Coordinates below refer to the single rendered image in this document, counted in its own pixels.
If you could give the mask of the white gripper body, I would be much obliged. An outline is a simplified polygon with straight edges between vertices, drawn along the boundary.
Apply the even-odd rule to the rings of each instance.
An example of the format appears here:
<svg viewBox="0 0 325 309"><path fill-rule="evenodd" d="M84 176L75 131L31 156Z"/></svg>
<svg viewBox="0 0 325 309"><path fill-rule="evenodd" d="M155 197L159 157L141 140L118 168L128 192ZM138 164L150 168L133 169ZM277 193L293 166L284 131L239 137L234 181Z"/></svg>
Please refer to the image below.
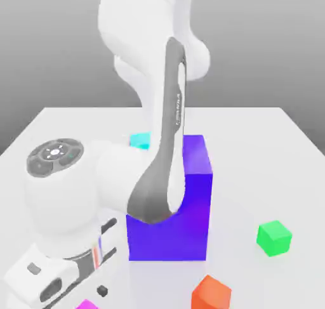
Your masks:
<svg viewBox="0 0 325 309"><path fill-rule="evenodd" d="M112 247L103 257L98 269L84 279L72 283L61 295L42 309L75 309L83 300L88 299L97 307L103 308L102 302L109 298L109 293L116 283L123 266L123 248ZM96 289L103 285L108 289L106 297L101 297Z"/></svg>

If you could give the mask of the small magenta cube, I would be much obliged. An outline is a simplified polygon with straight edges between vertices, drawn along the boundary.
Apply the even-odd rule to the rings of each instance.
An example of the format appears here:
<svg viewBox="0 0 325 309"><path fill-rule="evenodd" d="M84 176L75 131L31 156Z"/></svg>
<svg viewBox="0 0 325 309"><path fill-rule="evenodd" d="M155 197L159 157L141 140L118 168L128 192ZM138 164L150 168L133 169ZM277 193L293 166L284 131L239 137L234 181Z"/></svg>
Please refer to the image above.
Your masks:
<svg viewBox="0 0 325 309"><path fill-rule="evenodd" d="M75 309L99 309L99 307L90 300L85 299Z"/></svg>

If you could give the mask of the small orange cube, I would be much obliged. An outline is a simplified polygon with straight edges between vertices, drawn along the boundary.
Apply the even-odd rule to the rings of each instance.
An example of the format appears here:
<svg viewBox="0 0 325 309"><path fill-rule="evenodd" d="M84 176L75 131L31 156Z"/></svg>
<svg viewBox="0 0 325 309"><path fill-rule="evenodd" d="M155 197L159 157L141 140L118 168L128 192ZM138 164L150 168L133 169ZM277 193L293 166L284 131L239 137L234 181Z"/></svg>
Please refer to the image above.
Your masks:
<svg viewBox="0 0 325 309"><path fill-rule="evenodd" d="M231 293L231 288L207 275L192 292L191 309L229 309Z"/></svg>

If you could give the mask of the small cyan cube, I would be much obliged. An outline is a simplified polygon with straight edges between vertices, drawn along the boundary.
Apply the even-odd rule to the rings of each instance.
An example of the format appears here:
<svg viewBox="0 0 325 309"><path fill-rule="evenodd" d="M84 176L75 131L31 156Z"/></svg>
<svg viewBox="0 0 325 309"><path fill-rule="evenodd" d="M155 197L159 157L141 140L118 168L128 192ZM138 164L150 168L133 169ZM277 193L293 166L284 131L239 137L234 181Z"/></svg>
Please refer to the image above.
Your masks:
<svg viewBox="0 0 325 309"><path fill-rule="evenodd" d="M131 147L148 150L150 148L150 132L130 135L129 145Z"/></svg>

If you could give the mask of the small green cube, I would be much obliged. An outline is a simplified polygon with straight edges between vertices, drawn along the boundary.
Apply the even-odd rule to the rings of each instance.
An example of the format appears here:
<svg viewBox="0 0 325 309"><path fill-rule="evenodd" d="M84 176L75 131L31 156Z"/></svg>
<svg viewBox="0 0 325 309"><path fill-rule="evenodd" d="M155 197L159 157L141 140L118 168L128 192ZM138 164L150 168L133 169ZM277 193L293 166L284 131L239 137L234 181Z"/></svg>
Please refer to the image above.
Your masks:
<svg viewBox="0 0 325 309"><path fill-rule="evenodd" d="M289 251L293 234L278 220L259 225L256 243L268 257Z"/></svg>

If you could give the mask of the large blue box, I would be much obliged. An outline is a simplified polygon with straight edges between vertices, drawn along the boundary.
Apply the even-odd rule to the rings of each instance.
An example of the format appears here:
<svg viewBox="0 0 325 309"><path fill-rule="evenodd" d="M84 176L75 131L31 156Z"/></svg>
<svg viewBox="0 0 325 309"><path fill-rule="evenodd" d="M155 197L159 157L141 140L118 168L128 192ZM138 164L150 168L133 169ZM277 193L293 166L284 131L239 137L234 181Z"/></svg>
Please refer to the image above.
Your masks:
<svg viewBox="0 0 325 309"><path fill-rule="evenodd" d="M126 217L131 261L204 261L208 246L213 170L202 135L183 137L185 196L178 212L149 225Z"/></svg>

